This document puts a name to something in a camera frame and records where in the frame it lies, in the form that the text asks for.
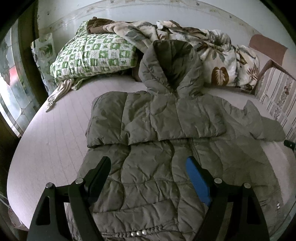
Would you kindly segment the olive puffer jacket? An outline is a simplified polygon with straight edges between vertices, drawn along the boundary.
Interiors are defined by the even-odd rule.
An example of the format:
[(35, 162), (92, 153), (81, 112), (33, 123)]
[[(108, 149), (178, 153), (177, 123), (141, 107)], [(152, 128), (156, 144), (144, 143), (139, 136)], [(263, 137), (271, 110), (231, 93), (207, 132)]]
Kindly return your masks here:
[(248, 101), (237, 108), (201, 92), (201, 59), (186, 42), (153, 42), (139, 76), (145, 91), (107, 92), (92, 103), (88, 152), (78, 176), (102, 157), (111, 172), (91, 206), (104, 240), (192, 240), (205, 209), (186, 172), (193, 156), (227, 184), (249, 183), (268, 232), (283, 220), (278, 179), (260, 142), (281, 142), (280, 124)]

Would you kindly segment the striped floral bed side cloth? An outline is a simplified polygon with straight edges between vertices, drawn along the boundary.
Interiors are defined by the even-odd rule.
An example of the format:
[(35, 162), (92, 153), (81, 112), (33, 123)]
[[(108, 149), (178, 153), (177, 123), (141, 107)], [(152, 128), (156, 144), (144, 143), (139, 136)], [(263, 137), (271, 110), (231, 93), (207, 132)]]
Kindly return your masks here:
[(286, 139), (295, 142), (295, 79), (278, 68), (271, 67), (258, 83), (255, 96), (280, 123)]

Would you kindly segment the leaf print blanket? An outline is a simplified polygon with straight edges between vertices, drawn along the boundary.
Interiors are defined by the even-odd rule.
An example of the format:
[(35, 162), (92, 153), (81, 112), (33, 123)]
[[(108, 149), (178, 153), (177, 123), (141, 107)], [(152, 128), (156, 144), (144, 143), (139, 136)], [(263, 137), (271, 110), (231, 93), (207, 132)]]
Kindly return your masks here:
[(182, 27), (173, 20), (124, 22), (93, 17), (88, 21), (89, 34), (115, 33), (136, 46), (142, 53), (157, 40), (180, 40), (191, 44), (199, 55), (206, 82), (251, 91), (258, 81), (259, 59), (244, 45), (234, 46), (227, 33), (220, 30)]

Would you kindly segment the beige striped cloth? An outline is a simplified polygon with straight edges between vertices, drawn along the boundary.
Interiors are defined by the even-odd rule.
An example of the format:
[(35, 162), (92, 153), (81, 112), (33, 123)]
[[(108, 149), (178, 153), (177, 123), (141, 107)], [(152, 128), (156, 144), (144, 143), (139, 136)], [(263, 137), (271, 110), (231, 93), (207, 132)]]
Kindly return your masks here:
[(58, 87), (47, 98), (45, 112), (49, 112), (55, 105), (55, 103), (69, 92), (73, 84), (74, 79), (66, 79), (59, 83)]

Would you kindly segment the floral curtain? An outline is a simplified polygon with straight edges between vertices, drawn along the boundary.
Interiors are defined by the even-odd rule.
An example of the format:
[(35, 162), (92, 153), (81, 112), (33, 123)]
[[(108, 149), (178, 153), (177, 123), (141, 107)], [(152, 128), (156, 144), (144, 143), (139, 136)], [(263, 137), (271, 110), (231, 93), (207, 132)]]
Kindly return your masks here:
[(45, 34), (31, 42), (31, 50), (45, 89), (48, 95), (51, 95), (57, 88), (54, 77), (50, 73), (50, 66), (57, 56), (52, 33)]

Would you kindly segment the green white checkered pillow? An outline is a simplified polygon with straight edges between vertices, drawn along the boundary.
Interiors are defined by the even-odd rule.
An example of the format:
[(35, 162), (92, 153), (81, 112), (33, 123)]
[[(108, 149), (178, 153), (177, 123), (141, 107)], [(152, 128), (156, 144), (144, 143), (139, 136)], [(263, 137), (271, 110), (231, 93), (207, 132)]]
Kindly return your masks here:
[(83, 21), (50, 66), (56, 83), (134, 68), (137, 48), (117, 34), (88, 34)]

